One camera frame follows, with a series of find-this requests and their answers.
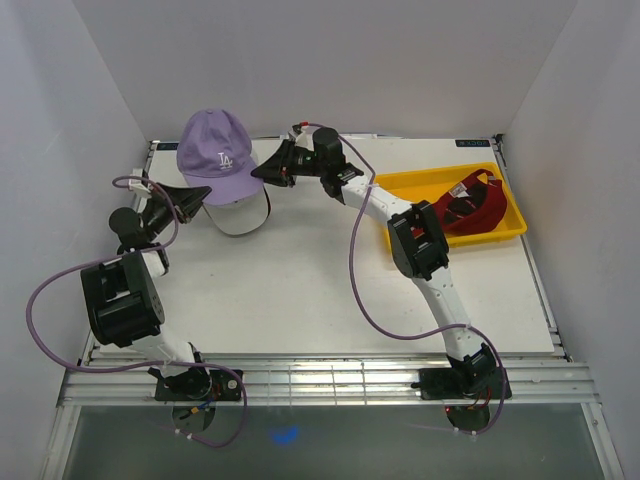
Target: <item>black sticker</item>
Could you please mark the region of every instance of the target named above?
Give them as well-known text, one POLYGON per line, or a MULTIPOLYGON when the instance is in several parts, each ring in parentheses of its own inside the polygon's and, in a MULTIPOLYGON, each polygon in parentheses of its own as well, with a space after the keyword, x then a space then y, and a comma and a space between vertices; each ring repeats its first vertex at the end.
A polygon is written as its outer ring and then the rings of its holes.
POLYGON ((178 142, 160 142, 156 147, 156 150, 177 150, 178 142))
POLYGON ((456 147, 490 147, 489 140, 456 140, 456 147))

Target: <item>blue mark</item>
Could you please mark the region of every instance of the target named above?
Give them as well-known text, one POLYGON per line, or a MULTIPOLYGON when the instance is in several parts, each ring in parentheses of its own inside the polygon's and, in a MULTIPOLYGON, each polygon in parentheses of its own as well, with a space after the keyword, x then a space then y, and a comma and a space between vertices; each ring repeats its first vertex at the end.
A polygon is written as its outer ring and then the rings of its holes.
POLYGON ((289 428, 278 429, 277 431, 269 432, 269 435, 276 445, 291 445, 298 438, 298 427, 294 425, 289 428))

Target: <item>cap brim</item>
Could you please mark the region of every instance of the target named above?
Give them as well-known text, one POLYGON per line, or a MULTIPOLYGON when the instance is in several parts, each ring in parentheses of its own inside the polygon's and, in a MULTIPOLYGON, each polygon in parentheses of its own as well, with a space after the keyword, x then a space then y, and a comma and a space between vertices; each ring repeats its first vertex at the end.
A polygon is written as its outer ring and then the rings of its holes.
POLYGON ((184 175, 184 179, 190 187, 211 187, 211 193, 203 201, 205 205, 228 205, 251 197, 264 188, 264 182, 261 179, 251 176, 254 168, 256 163, 249 157, 242 170, 228 177, 184 175))
POLYGON ((260 227, 269 216, 269 200, 262 189, 233 206, 204 205, 216 226, 227 235, 243 235, 260 227))

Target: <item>yellow bin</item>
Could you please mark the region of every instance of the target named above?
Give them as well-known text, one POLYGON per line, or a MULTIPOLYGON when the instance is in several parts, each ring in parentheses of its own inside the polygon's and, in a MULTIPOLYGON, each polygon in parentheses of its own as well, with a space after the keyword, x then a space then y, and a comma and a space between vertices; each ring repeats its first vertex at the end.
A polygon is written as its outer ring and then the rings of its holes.
MULTIPOLYGON (((385 190, 412 203, 427 200, 435 203, 445 192, 478 169, 489 170, 496 178, 502 180, 502 188, 507 197, 507 211, 498 226, 490 232, 475 235, 447 234, 447 241, 451 247, 475 245, 478 243, 500 242, 509 240, 527 231, 527 224, 522 218, 518 205, 509 190, 502 173, 495 163, 474 163, 457 167, 433 168, 414 172, 390 173, 378 175, 376 183, 385 190)), ((387 247, 391 250, 389 233, 383 230, 387 247)))

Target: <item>metal frame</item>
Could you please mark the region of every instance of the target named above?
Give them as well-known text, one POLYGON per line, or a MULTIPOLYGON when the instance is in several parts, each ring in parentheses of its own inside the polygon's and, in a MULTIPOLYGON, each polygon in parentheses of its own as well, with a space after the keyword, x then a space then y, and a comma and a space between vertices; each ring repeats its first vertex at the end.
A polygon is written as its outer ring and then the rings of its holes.
MULTIPOLYGON (((158 143, 150 142, 145 170, 158 143)), ((499 145, 495 139, 491 139, 491 145, 508 183, 506 163, 499 145)), ((526 236, 522 236, 522 242, 555 349, 549 355, 504 356, 513 390, 513 398, 508 403, 581 404, 605 478, 621 479, 622 469, 602 416, 599 395, 588 365, 571 361, 565 352, 526 236)), ((82 362, 99 368, 130 364, 140 358, 129 353, 126 356, 103 354, 90 334, 82 362)), ((442 401, 421 400, 410 384, 417 381, 419 368, 448 365, 444 355, 369 355, 366 358, 207 356, 205 360, 244 370, 252 407, 442 405, 442 401)), ((155 379, 144 370, 102 375, 68 372, 61 389, 41 478, 62 478, 83 406, 165 406, 166 403, 153 400, 154 390, 155 379)))

